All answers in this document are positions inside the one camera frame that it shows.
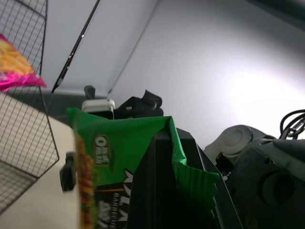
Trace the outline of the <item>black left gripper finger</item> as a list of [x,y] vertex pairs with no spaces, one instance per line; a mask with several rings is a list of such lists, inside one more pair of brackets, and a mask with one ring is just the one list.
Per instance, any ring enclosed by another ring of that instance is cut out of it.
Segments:
[[160,96],[155,95],[155,94],[149,92],[148,90],[145,90],[145,93],[144,93],[142,99],[151,101],[154,108],[161,107],[162,103],[163,103],[163,100]]
[[176,190],[172,166],[172,138],[158,131],[134,172],[130,196],[129,229],[241,229],[237,211],[222,177],[215,181],[213,218],[203,218],[203,207],[187,205]]
[[76,167],[74,162],[74,152],[67,152],[65,164],[60,169],[60,182],[63,192],[73,191],[76,185]]

